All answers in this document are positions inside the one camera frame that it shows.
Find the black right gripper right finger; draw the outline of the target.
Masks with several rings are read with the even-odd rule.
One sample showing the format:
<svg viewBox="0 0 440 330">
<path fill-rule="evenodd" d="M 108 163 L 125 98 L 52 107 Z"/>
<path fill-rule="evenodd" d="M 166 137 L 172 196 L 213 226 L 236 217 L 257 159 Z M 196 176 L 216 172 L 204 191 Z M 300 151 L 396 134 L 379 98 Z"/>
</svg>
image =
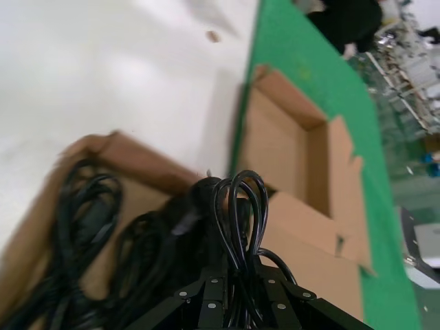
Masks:
<svg viewBox="0 0 440 330">
<path fill-rule="evenodd" d="M 369 329 L 312 291 L 287 281 L 278 268 L 259 265 L 258 308 L 265 329 Z"/>
</svg>

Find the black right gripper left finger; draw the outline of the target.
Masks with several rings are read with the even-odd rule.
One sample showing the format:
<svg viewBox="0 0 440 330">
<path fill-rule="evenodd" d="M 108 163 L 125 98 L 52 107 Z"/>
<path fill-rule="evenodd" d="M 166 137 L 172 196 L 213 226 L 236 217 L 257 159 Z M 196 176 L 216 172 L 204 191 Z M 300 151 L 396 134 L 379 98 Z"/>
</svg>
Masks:
<svg viewBox="0 0 440 330">
<path fill-rule="evenodd" d="M 206 267 L 198 280 L 178 289 L 127 329 L 222 329 L 227 308 L 226 266 Z"/>
</svg>

